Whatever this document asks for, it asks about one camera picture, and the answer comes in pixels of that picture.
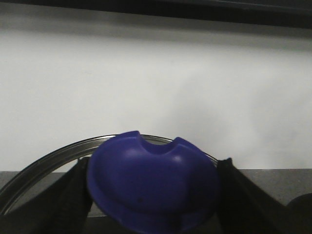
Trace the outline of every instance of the metal rim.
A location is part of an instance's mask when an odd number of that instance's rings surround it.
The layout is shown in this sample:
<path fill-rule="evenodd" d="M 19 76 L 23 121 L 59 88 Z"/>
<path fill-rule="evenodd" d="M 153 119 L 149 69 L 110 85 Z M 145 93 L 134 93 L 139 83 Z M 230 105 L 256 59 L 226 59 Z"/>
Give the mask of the metal rim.
<path fill-rule="evenodd" d="M 33 162 L 20 171 L 0 190 L 0 215 L 5 215 L 12 206 L 38 181 L 57 168 L 75 159 L 91 155 L 103 142 L 116 135 L 98 136 L 67 145 Z M 171 139 L 159 136 L 142 135 L 150 143 L 167 144 Z M 206 154 L 216 165 L 217 159 Z"/>

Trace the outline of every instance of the dark ceiling edge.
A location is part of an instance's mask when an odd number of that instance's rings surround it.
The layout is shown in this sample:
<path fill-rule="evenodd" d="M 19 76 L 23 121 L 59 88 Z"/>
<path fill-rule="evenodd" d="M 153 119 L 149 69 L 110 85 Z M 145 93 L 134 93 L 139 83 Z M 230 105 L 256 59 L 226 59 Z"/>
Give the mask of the dark ceiling edge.
<path fill-rule="evenodd" d="M 194 4 L 192 0 L 185 0 L 184 3 L 176 0 L 0 0 L 0 2 L 312 29 L 312 9 L 240 4 L 233 1 L 208 0 L 202 4 L 198 2 Z"/>

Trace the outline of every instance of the blue plastic lid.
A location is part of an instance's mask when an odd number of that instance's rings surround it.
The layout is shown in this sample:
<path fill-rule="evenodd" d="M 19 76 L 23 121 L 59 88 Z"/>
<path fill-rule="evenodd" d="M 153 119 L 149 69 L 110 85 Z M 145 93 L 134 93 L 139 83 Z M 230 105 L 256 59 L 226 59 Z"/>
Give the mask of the blue plastic lid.
<path fill-rule="evenodd" d="M 138 131 L 98 147 L 87 183 L 105 214 L 143 234 L 175 234 L 201 224 L 220 194 L 216 168 L 200 149 L 179 137 L 154 145 Z"/>

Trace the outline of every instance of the white wall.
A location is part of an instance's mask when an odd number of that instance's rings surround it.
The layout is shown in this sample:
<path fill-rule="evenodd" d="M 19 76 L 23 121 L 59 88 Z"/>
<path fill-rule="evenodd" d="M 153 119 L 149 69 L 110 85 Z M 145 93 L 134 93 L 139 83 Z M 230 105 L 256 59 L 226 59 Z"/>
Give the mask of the white wall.
<path fill-rule="evenodd" d="M 0 3 L 0 171 L 89 137 L 312 168 L 312 30 Z"/>

